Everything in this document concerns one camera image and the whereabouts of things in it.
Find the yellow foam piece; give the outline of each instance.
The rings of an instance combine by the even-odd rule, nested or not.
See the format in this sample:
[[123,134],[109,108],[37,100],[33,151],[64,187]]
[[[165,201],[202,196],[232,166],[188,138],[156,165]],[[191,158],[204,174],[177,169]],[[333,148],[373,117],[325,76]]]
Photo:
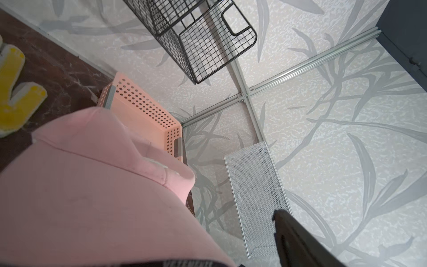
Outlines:
[[25,55],[13,45],[0,53],[0,137],[19,130],[47,98],[47,91],[34,82],[21,83],[12,92],[24,63]]

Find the pink fabric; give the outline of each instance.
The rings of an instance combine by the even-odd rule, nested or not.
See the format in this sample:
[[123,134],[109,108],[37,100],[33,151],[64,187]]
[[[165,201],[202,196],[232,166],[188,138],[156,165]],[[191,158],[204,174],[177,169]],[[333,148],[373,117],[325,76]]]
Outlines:
[[110,111],[78,111],[33,138],[0,174],[1,263],[235,266],[183,204],[191,169],[129,133]]

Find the leaf pattern wallpaper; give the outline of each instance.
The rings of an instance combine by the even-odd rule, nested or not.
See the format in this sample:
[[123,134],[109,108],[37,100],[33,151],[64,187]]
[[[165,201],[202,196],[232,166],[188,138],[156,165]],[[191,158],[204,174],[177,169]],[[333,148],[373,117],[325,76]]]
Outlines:
[[294,216],[325,247],[348,266],[427,263],[427,94],[377,41],[253,102]]
[[[235,0],[257,30],[254,86],[375,26],[387,0]],[[183,120],[239,91],[226,68],[193,85],[122,0],[0,0]],[[427,266],[427,94],[371,41],[252,98],[295,218],[349,267]],[[247,259],[223,156],[258,142],[244,103],[184,129],[196,218]]]

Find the wire mesh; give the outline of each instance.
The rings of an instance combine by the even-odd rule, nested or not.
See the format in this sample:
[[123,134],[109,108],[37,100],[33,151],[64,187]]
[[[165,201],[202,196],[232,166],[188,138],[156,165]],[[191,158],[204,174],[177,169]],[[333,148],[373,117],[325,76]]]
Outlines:
[[277,254],[274,210],[292,214],[265,142],[224,156],[248,258]]
[[180,34],[197,82],[217,72],[257,40],[249,23],[239,35],[232,34],[223,17],[232,5],[232,0],[218,2]]
[[182,71],[194,82],[194,74],[191,70],[190,63],[184,48],[178,38],[178,34],[173,28],[167,30],[162,35],[155,34],[156,27],[162,28],[168,25],[167,20],[160,20],[153,23],[152,18],[161,16],[160,9],[154,0],[124,0],[128,7],[138,17],[138,19],[145,25],[147,30],[156,38],[159,44],[166,50],[170,57],[178,64]]
[[[251,48],[257,34],[250,23],[235,34],[223,14],[232,0],[124,0],[188,78],[201,83]],[[195,16],[203,3],[209,9]],[[192,23],[184,23],[190,18]]]

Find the brown marble surface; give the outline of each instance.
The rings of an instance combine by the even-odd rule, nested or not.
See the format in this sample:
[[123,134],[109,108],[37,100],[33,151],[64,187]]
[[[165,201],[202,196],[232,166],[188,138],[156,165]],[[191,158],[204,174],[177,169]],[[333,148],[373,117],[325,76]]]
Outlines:
[[3,43],[21,49],[26,60],[17,83],[36,82],[47,99],[17,132],[0,138],[0,171],[31,144],[31,132],[62,115],[95,106],[112,79],[0,9]]

